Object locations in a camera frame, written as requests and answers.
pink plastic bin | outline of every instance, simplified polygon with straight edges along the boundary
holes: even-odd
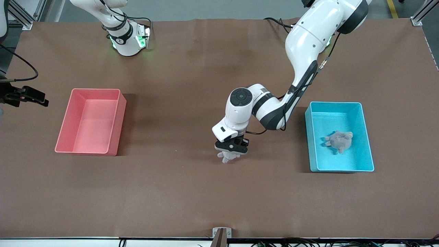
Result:
[[[73,89],[55,152],[115,156],[125,106],[119,89]]]

green led light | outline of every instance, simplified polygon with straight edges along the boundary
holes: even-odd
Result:
[[[145,47],[145,41],[144,41],[145,39],[142,37],[138,37],[138,36],[136,36],[136,38],[137,38],[137,42],[139,43],[139,47],[144,48]]]
[[[328,43],[326,43],[326,46],[328,46],[328,45],[331,43],[331,39],[332,39],[332,36],[329,37],[329,39],[328,39]]]
[[[111,37],[110,37],[110,40],[111,40],[111,43],[113,44],[113,48],[116,49],[116,45],[114,44],[114,41],[113,41],[113,39]]]

gray floor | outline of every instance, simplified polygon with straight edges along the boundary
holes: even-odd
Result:
[[[52,0],[52,5],[57,5],[61,0]],[[410,17],[423,3],[423,0],[405,0],[399,3],[394,0],[394,5],[400,18]],[[306,11],[300,0],[131,0],[123,10],[134,17],[149,17],[153,21],[183,21],[192,19],[263,19],[295,18]],[[386,0],[373,0],[370,4],[368,18],[391,18],[391,13]],[[69,0],[60,13],[60,22],[97,22],[89,13],[73,6]],[[439,7],[432,10],[423,20],[424,32],[435,57],[439,58]],[[6,46],[17,45],[21,31],[12,29]],[[0,49],[0,69],[6,71],[11,56]]]

stuffed toy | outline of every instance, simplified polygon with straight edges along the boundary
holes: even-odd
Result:
[[[327,147],[331,146],[338,150],[339,153],[343,153],[346,149],[348,149],[352,144],[352,132],[341,132],[336,131],[330,136],[325,137],[325,145]]]
[[[241,157],[241,155],[239,155],[239,154],[229,153],[229,152],[224,152],[224,151],[220,152],[217,156],[218,156],[218,158],[223,159],[224,164],[229,162],[230,160]]]

wire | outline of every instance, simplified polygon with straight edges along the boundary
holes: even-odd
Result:
[[[268,129],[265,129],[262,132],[256,133],[256,132],[251,132],[251,131],[246,131],[247,134],[264,134]]]
[[[119,241],[119,247],[125,247],[126,246],[126,239],[121,239]]]
[[[431,240],[436,240],[436,239],[438,239],[439,238],[439,234],[436,234],[434,237],[432,237],[431,239],[429,239],[428,241],[431,241]]]
[[[280,18],[279,21],[280,21],[282,27],[284,28],[284,30],[285,30],[287,33],[290,33],[290,32],[287,30],[287,28],[285,27],[285,24],[284,24],[284,22],[282,21],[282,18]]]
[[[277,23],[277,24],[279,24],[279,25],[282,25],[282,26],[284,26],[284,27],[288,27],[288,28],[292,28],[292,25],[296,25],[296,24],[297,24],[297,23],[294,23],[294,24],[291,24],[291,25],[286,25],[286,24],[284,24],[283,22],[280,22],[280,21],[278,21],[278,20],[276,20],[276,19],[274,19],[274,18],[272,18],[272,17],[264,18],[264,20],[271,20],[271,21],[274,21],[275,23]]]
[[[149,18],[147,18],[147,17],[128,17],[128,19],[130,19],[132,21],[134,21],[134,20],[141,20],[141,19],[148,20],[149,21],[149,25],[151,26],[151,29],[152,29],[152,21]]]
[[[126,18],[129,19],[129,20],[132,20],[132,21],[134,21],[134,20],[141,20],[141,19],[146,19],[146,20],[148,20],[148,21],[149,21],[149,25],[151,26],[151,29],[152,29],[152,21],[151,21],[150,18],[147,18],[147,17],[130,17],[130,16],[126,15],[124,12],[122,12],[123,14],[118,13],[118,12],[114,11],[113,9],[111,9],[111,8],[110,8],[110,7],[104,2],[104,0],[100,0],[100,1],[101,1],[101,3],[102,3],[103,5],[107,6],[107,8],[108,8],[111,12],[113,12],[113,13],[115,13],[115,14],[118,14],[118,15],[120,15],[120,16],[123,16],[124,18],[126,17]]]
[[[331,51],[329,52],[328,57],[331,56],[332,51],[334,50],[335,44],[337,43],[338,37],[340,37],[340,34],[341,34],[341,33],[338,33],[337,38],[335,38],[334,45],[332,45],[332,48],[331,48]]]
[[[31,67],[33,69],[33,71],[35,72],[35,75],[32,77],[24,78],[24,79],[14,79],[14,81],[28,81],[28,80],[33,80],[33,79],[38,77],[38,71],[36,70],[36,68],[34,66],[32,66],[32,64],[30,64],[28,61],[26,61],[26,59],[22,58],[20,55],[16,54],[15,52],[9,50],[7,47],[5,47],[2,44],[0,44],[0,47],[5,49],[7,52],[11,53],[12,55],[16,56],[17,58],[21,59],[23,62],[25,62],[27,65],[29,65],[29,67]]]
[[[334,244],[344,243],[341,247],[370,247],[370,243],[358,243],[358,242],[349,242],[349,241],[336,241],[330,244],[330,247],[333,247]]]
[[[288,103],[285,103],[284,108],[282,109],[282,114],[284,115],[284,128],[280,128],[281,131],[287,130],[287,105]]]

